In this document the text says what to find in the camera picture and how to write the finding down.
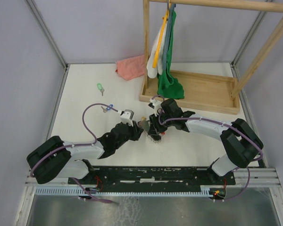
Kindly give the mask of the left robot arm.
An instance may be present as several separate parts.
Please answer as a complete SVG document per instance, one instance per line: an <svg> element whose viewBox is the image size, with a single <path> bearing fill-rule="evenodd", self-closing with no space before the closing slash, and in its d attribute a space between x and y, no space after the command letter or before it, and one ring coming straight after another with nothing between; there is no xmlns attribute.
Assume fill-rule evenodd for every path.
<svg viewBox="0 0 283 226"><path fill-rule="evenodd" d="M95 178L88 159L105 159L112 156L127 141L139 140L143 129L137 122L132 126L117 124L94 142L73 143L53 136L32 151L26 158L30 176L38 184L46 184L56 177L76 178L86 184Z"/></svg>

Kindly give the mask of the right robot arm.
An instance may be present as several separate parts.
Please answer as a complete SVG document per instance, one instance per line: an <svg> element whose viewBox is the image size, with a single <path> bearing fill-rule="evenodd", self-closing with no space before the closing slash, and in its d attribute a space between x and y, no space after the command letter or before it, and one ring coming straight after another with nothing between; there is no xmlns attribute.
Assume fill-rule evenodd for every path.
<svg viewBox="0 0 283 226"><path fill-rule="evenodd" d="M225 155L209 166L207 179L218 184L228 172L245 169L253 161L263 158L262 141L243 119L233 122L218 121L203 117L192 111L183 111L174 99L164 101L150 99L149 107L154 113L146 121L145 131L158 142L170 127L185 132L202 134L222 142Z"/></svg>

